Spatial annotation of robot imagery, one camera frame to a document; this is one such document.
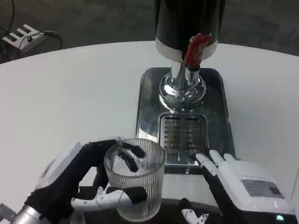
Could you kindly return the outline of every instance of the round table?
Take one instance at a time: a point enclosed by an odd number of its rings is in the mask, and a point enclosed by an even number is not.
[[[0,203],[18,211],[71,140],[134,137],[141,75],[170,63],[154,42],[125,42],[2,64]],[[299,58],[219,44],[202,67],[223,77],[236,155],[264,165],[291,196],[299,158]],[[207,192],[202,176],[165,175],[164,198],[215,204]]]

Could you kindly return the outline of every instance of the floor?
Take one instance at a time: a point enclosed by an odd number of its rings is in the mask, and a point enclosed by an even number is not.
[[[0,0],[0,25],[7,27],[11,0]],[[219,41],[299,56],[299,0],[227,0]],[[23,24],[54,30],[63,48],[154,40],[154,0],[15,0],[13,30]],[[25,55],[57,49],[43,41]]]

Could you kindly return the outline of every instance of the green light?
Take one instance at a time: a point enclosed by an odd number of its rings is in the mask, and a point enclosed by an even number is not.
[[[279,221],[283,221],[283,220],[284,220],[284,217],[281,216],[281,215],[277,215],[277,216],[276,216],[276,219],[279,220]]]

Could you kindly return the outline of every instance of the clear drinking glass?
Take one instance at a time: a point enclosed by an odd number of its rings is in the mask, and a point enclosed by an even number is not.
[[[124,219],[130,222],[142,222],[154,217],[160,209],[165,153],[160,145],[146,139],[128,139],[123,143],[139,146],[146,153],[143,159],[130,153],[139,170],[136,173],[130,172],[125,162],[117,156],[119,152],[125,150],[122,143],[118,143],[108,150],[104,164],[112,187],[141,186],[145,188],[148,195],[145,202],[117,209]]]

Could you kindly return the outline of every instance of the label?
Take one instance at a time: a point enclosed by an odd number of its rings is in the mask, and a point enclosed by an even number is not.
[[[259,180],[241,180],[245,189],[252,197],[274,197],[282,198],[285,197],[280,193],[275,183],[270,181],[259,181]]]

